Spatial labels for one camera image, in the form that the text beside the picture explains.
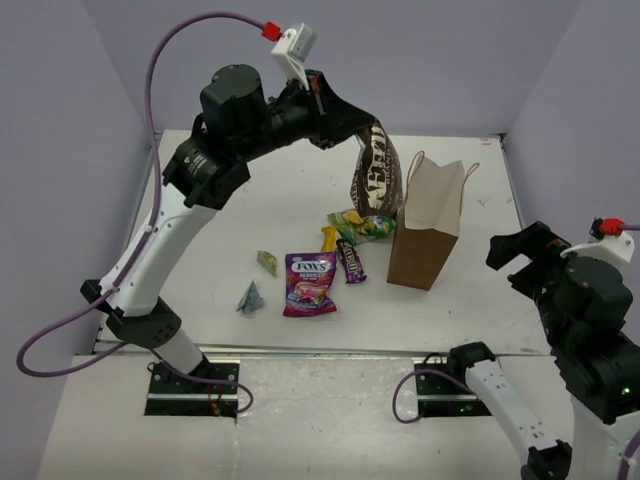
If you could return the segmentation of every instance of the table top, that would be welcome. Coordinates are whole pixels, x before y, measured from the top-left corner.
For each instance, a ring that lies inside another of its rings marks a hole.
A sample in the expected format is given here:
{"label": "table top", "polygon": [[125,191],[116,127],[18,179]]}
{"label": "table top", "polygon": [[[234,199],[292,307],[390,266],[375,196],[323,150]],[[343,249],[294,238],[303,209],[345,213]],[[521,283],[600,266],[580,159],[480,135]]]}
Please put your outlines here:
{"label": "table top", "polygon": [[[412,370],[408,358],[241,360],[240,380],[255,404],[237,424],[143,416],[151,360],[114,355],[69,377],[39,480],[520,478],[515,451],[493,417],[412,425],[393,418],[391,396]],[[553,360],[500,362],[525,403],[571,441],[569,394]],[[399,410],[416,414],[414,382]]]}
{"label": "table top", "polygon": [[[163,164],[188,137],[166,131]],[[358,246],[367,281],[346,285],[338,267],[330,296],[338,311],[314,318],[282,315],[286,253],[318,251],[326,215],[350,208],[349,186],[359,152],[355,139],[331,150],[308,142],[251,162],[251,180],[194,239],[163,290],[163,299],[183,319],[200,345],[377,351],[448,351],[483,340],[496,353],[548,353],[533,304],[511,290],[504,271],[485,266],[489,239],[520,229],[500,142],[495,138],[392,136],[406,174],[424,150],[439,164],[462,160],[480,168],[465,188],[461,237],[429,292],[386,283],[391,238]],[[147,187],[139,226],[151,205]],[[256,262],[272,252],[279,278]],[[251,316],[236,312],[255,280],[266,307]],[[114,337],[104,331],[98,348]]]}

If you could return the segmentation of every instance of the candy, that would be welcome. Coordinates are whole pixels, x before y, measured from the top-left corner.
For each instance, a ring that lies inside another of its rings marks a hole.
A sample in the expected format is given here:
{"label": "candy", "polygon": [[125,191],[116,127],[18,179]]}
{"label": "candy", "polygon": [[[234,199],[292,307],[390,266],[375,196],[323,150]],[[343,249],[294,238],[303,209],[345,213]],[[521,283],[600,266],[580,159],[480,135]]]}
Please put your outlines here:
{"label": "candy", "polygon": [[367,279],[355,248],[344,240],[338,240],[338,255],[347,276],[347,283],[362,283]]}
{"label": "candy", "polygon": [[333,252],[336,249],[336,227],[322,227],[324,233],[324,243],[321,252]]}
{"label": "candy", "polygon": [[285,317],[312,317],[337,310],[328,296],[336,274],[336,252],[289,253],[285,267]]}
{"label": "candy", "polygon": [[269,272],[274,277],[277,277],[278,274],[276,272],[276,266],[278,265],[278,260],[269,252],[265,252],[263,250],[258,251],[258,263],[264,268],[267,272]]}
{"label": "candy", "polygon": [[242,310],[242,313],[253,313],[254,310],[262,308],[264,306],[264,299],[258,293],[258,287],[256,282],[251,282],[247,291],[244,292],[236,312]]}
{"label": "candy", "polygon": [[355,209],[330,213],[327,218],[351,245],[386,237],[396,228],[396,222],[389,217],[370,215],[362,218]]}

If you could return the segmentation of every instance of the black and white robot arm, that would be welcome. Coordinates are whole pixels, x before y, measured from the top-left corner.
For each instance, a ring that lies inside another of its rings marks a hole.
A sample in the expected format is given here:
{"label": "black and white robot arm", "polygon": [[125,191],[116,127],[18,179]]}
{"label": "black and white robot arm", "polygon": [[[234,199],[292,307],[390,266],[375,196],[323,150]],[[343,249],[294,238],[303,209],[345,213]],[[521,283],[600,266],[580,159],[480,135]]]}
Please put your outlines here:
{"label": "black and white robot arm", "polygon": [[616,268],[629,262],[634,243],[626,232],[610,232],[610,225],[596,220],[592,233],[599,241],[571,247],[538,222],[494,237],[487,258],[496,270],[520,254],[531,260],[509,281],[540,312],[571,394],[572,447],[529,410],[486,345],[449,353],[450,373],[478,395],[505,431],[524,480],[636,478],[635,453],[627,458],[626,450],[640,430],[640,348],[620,331],[632,295]]}
{"label": "black and white robot arm", "polygon": [[[160,291],[193,238],[249,180],[247,163],[302,138],[322,149],[333,147],[375,120],[340,99],[322,72],[304,69],[315,38],[300,23],[276,43],[272,56],[288,80],[278,98],[265,101],[260,75],[249,65],[229,65],[213,75],[200,94],[202,113],[191,136],[162,172],[155,228],[147,218],[113,269],[82,286],[89,302],[113,291],[99,308],[118,339],[155,351],[184,374],[206,360]],[[144,250],[114,288],[145,233],[150,237]]]}

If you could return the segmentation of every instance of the purple candy wrapper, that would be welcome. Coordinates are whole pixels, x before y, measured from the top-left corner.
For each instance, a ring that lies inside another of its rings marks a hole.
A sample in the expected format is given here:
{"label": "purple candy wrapper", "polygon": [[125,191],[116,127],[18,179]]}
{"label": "purple candy wrapper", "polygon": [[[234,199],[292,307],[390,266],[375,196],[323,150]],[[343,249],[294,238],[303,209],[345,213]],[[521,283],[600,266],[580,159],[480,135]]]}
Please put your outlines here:
{"label": "purple candy wrapper", "polygon": [[360,263],[360,257],[349,243],[344,240],[338,240],[338,254],[340,261],[344,267],[344,273],[347,276],[347,283],[362,283],[367,279]]}

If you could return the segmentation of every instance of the gray crumpled object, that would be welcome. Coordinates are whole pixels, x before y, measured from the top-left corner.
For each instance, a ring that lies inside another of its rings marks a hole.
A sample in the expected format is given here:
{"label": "gray crumpled object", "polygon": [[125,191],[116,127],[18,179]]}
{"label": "gray crumpled object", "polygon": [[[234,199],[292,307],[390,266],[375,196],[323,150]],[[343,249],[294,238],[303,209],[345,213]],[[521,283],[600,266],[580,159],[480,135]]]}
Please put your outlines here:
{"label": "gray crumpled object", "polygon": [[236,312],[242,310],[242,313],[253,313],[255,310],[264,307],[264,298],[260,296],[258,293],[258,287],[256,287],[256,282],[251,282],[247,291],[244,292],[240,303],[238,303],[238,308],[236,308]]}

